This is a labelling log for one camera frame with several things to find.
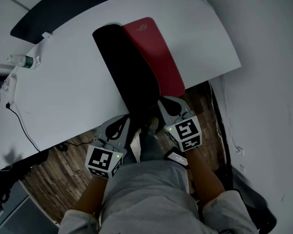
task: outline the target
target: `shoe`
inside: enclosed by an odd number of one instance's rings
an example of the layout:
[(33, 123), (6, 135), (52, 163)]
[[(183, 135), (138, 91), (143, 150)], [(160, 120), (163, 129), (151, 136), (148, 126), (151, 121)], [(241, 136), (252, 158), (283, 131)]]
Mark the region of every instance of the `shoe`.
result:
[(151, 119), (148, 120), (146, 127), (150, 129), (153, 133), (155, 133), (158, 128), (158, 123), (159, 123), (158, 118), (152, 117)]

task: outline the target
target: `red mouse pad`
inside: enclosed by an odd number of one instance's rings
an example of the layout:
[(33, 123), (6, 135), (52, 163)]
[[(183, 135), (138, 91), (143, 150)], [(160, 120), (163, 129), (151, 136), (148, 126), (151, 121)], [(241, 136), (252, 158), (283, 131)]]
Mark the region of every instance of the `red mouse pad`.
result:
[(155, 21), (142, 18), (124, 25), (123, 30), (152, 68), (161, 96), (183, 95), (184, 83)]

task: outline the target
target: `wooden floor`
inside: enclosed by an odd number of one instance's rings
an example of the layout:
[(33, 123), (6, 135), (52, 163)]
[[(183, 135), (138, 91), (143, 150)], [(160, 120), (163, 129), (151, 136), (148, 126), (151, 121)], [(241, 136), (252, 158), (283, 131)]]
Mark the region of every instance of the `wooden floor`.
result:
[[(217, 120), (210, 93), (209, 84), (205, 82), (187, 89), (182, 98), (199, 119), (203, 133), (200, 152), (213, 171), (217, 171), (225, 165), (225, 152), (217, 134)], [(69, 141), (75, 144), (90, 142), (94, 136), (95, 130), (91, 130)], [(164, 152), (173, 147), (163, 129), (159, 131), (157, 138)], [(65, 211), (73, 208), (90, 180), (84, 171), (87, 148), (87, 144), (79, 147), (68, 145), (67, 152), (52, 148), (48, 160), (34, 166), (31, 175), (23, 181), (37, 202), (58, 223), (61, 222)], [(191, 174), (188, 174), (191, 185)]]

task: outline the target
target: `water bottle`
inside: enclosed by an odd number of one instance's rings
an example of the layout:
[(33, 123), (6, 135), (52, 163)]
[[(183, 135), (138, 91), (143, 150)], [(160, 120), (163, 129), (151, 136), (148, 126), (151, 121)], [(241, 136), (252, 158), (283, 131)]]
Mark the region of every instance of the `water bottle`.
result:
[(36, 69), (40, 65), (40, 57), (32, 58), (25, 55), (9, 55), (8, 62), (17, 67)]

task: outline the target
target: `gray pants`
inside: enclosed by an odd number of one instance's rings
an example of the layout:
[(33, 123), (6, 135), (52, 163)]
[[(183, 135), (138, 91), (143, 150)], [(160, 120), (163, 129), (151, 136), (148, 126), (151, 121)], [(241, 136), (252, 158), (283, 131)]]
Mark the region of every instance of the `gray pants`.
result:
[[(141, 146), (141, 155), (140, 161), (150, 161), (150, 160), (163, 160), (164, 153), (162, 148), (155, 138), (155, 135), (152, 131), (143, 131), (139, 134), (140, 146)], [(137, 160), (132, 152), (130, 145), (126, 148), (127, 155), (124, 158), (124, 165), (137, 163)]]

